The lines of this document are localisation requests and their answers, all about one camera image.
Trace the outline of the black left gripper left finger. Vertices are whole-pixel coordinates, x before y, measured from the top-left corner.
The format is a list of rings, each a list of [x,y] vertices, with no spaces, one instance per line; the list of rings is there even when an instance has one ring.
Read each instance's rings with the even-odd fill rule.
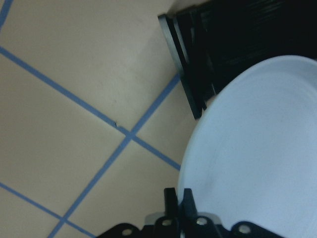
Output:
[[[164,189],[164,207],[165,218],[163,222],[172,223],[172,220],[178,217],[178,199],[175,188]]]

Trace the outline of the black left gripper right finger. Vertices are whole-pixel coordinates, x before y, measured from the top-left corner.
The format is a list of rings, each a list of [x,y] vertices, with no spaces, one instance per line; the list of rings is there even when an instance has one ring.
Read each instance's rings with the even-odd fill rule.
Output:
[[[185,188],[182,200],[182,220],[184,223],[192,223],[198,216],[192,190]]]

